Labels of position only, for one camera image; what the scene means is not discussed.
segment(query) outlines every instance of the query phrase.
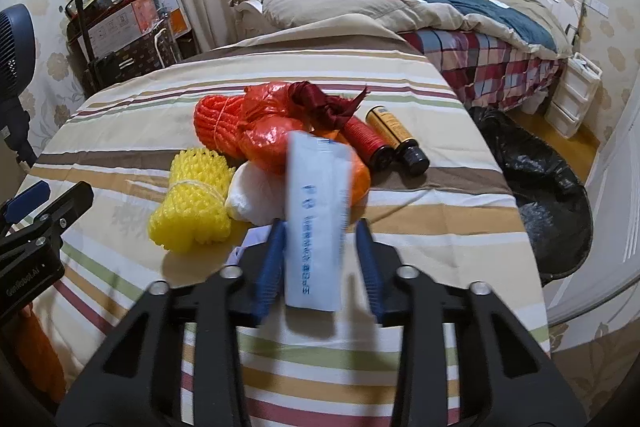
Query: wooden floor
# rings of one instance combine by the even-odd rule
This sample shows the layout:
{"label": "wooden floor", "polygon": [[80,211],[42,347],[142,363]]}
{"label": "wooden floor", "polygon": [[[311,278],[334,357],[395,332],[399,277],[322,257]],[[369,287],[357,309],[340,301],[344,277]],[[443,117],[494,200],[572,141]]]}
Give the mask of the wooden floor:
{"label": "wooden floor", "polygon": [[558,151],[578,178],[582,182],[587,181],[596,150],[600,145],[591,131],[585,126],[581,126],[578,132],[567,140],[556,132],[542,114],[525,114],[519,109],[514,109],[509,111],[508,115],[530,133],[542,138]]}

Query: silver screw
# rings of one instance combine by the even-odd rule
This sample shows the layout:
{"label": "silver screw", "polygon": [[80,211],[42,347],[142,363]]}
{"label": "silver screw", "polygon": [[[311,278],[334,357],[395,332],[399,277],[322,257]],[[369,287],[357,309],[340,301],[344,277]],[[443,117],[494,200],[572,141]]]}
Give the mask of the silver screw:
{"label": "silver screw", "polygon": [[230,264],[229,266],[225,266],[222,270],[220,270],[220,277],[222,279],[237,279],[242,275],[242,268],[236,266],[235,264]]}
{"label": "silver screw", "polygon": [[164,295],[169,291],[169,285],[166,281],[156,281],[149,285],[149,293],[151,295]]}
{"label": "silver screw", "polygon": [[404,264],[396,270],[396,273],[400,279],[415,279],[419,272],[414,266]]}
{"label": "silver screw", "polygon": [[484,281],[472,282],[469,285],[469,289],[476,295],[489,295],[491,293],[491,286]]}

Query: black fan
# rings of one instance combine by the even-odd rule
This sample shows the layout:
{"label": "black fan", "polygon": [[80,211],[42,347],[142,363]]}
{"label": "black fan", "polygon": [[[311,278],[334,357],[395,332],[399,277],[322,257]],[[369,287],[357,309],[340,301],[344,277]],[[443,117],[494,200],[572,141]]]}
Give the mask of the black fan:
{"label": "black fan", "polygon": [[28,142],[29,113],[18,96],[29,85],[36,66],[31,15],[24,4],[0,12],[0,136],[17,153],[16,161],[33,166],[36,155]]}

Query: black garbage bag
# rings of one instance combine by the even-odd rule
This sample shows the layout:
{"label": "black garbage bag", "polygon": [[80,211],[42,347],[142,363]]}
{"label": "black garbage bag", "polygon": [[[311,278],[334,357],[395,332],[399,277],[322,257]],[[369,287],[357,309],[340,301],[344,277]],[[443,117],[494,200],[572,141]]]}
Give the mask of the black garbage bag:
{"label": "black garbage bag", "polygon": [[516,198],[543,285],[572,274],[593,238],[584,186],[551,146],[503,112],[472,107],[469,114]]}

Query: yellow mesh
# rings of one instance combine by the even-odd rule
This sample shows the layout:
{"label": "yellow mesh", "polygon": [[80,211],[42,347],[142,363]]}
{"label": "yellow mesh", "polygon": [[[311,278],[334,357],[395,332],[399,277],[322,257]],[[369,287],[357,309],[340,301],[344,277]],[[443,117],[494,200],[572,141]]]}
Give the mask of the yellow mesh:
{"label": "yellow mesh", "polygon": [[149,217],[149,238],[180,253],[194,242],[224,241],[231,232],[225,199],[234,171],[214,151],[181,151],[171,163],[167,195]]}

